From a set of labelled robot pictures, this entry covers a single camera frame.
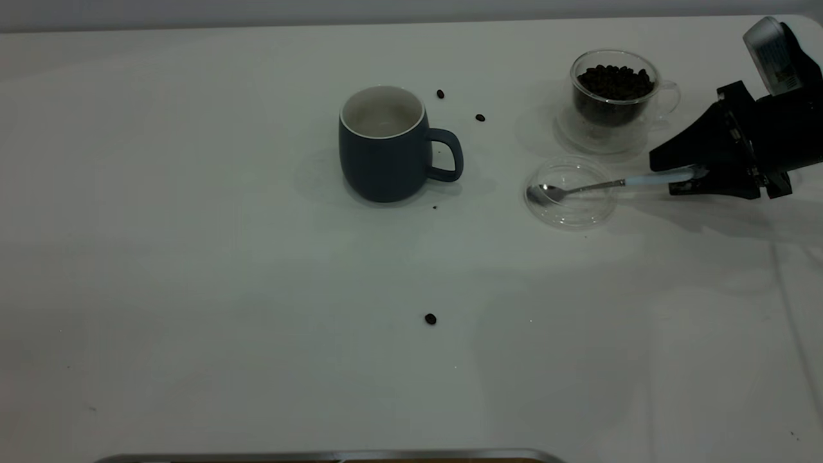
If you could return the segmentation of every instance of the glass saucer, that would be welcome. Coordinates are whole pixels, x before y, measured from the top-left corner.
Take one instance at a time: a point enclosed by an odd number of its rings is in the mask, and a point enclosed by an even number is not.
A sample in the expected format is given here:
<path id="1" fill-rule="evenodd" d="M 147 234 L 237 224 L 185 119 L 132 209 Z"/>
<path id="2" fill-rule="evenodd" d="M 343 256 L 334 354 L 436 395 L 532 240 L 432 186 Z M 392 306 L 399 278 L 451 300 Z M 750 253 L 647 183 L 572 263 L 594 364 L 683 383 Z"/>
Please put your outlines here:
<path id="1" fill-rule="evenodd" d="M 545 198 L 529 198 L 528 188 L 551 185 L 565 190 L 612 180 L 608 171 L 585 157 L 555 157 L 538 167 L 523 186 L 528 209 L 540 220 L 564 230 L 583 230 L 605 223 L 614 213 L 615 198 L 611 188 L 570 194 L 559 203 Z"/>

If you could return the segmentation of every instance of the glass cup handle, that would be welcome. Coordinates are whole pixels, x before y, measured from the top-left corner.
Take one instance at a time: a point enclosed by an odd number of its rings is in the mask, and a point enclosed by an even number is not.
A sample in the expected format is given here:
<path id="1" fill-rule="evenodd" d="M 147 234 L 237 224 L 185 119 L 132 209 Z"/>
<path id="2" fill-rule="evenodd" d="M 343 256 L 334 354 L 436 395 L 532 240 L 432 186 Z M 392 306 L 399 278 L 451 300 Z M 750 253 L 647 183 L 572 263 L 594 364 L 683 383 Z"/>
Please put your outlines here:
<path id="1" fill-rule="evenodd" d="M 668 90 L 670 93 L 673 94 L 671 100 L 667 105 L 661 105 L 663 110 L 661 111 L 661 114 L 658 116 L 658 120 L 665 120 L 666 116 L 670 115 L 677 108 L 677 105 L 680 104 L 680 86 L 672 81 L 663 81 L 663 83 L 660 85 L 660 90 L 661 92 Z"/>

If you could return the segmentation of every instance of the white spoon handle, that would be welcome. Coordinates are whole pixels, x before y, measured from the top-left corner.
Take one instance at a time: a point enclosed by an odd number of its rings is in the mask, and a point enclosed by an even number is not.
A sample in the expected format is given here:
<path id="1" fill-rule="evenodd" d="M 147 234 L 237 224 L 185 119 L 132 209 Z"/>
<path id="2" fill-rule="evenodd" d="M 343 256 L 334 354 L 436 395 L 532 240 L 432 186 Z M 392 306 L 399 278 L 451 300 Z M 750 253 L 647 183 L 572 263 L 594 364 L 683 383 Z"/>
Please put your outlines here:
<path id="1" fill-rule="evenodd" d="M 640 186 L 640 185 L 662 185 L 666 183 L 685 182 L 695 178 L 696 170 L 693 167 L 680 167 L 671 169 L 670 171 L 663 171 L 658 174 L 637 175 L 636 177 L 627 177 L 625 179 L 626 186 Z"/>

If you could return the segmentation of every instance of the white wall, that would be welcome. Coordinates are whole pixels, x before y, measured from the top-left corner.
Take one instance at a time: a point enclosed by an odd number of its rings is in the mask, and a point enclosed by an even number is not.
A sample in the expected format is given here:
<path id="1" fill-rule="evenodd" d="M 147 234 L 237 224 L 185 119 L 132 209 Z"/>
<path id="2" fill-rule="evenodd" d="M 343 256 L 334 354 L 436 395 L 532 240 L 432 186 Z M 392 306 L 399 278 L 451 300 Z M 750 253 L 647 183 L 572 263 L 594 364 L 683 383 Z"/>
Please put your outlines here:
<path id="1" fill-rule="evenodd" d="M 804 12 L 819 0 L 0 0 L 0 31 Z"/>

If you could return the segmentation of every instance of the spoon handle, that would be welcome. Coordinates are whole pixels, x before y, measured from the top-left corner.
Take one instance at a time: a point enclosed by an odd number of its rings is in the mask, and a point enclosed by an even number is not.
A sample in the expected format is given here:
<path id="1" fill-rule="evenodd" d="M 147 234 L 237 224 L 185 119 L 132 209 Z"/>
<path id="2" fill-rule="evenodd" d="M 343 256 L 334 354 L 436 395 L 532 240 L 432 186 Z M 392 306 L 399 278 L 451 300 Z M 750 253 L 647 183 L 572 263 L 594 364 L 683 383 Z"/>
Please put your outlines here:
<path id="1" fill-rule="evenodd" d="M 569 191 L 566 191 L 566 194 L 580 193 L 581 191 L 589 191 L 591 189 L 614 188 L 616 186 L 625 186 L 625 179 L 596 183 L 594 185 L 580 186 L 578 188 L 573 188 Z"/>
<path id="2" fill-rule="evenodd" d="M 581 186 L 579 188 L 566 191 L 566 194 L 580 193 L 581 191 L 589 191 L 591 189 L 614 188 L 617 186 L 662 185 L 666 183 L 685 182 L 698 176 L 700 176 L 700 172 L 698 172 L 693 166 L 680 167 L 678 169 L 671 169 L 670 171 L 664 171 L 658 174 L 637 175 L 635 177 L 627 177 L 625 179 L 613 180 L 610 182 Z"/>

